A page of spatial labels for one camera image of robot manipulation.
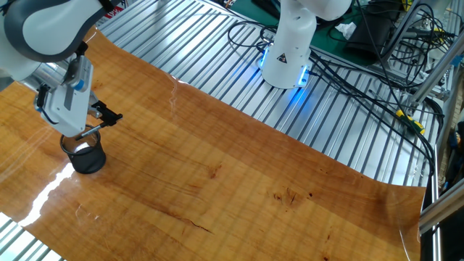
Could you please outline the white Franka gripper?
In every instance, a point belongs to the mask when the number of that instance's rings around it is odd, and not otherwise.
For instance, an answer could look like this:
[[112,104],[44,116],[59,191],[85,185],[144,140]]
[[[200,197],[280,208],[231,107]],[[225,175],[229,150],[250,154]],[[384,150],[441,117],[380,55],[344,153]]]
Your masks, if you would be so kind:
[[[90,89],[84,92],[74,88],[59,86],[50,89],[48,86],[40,86],[34,107],[41,117],[56,131],[66,137],[73,137],[82,133],[86,127]],[[102,121],[102,127],[113,126],[116,120],[122,119],[122,114],[117,114],[98,101],[89,114]]]

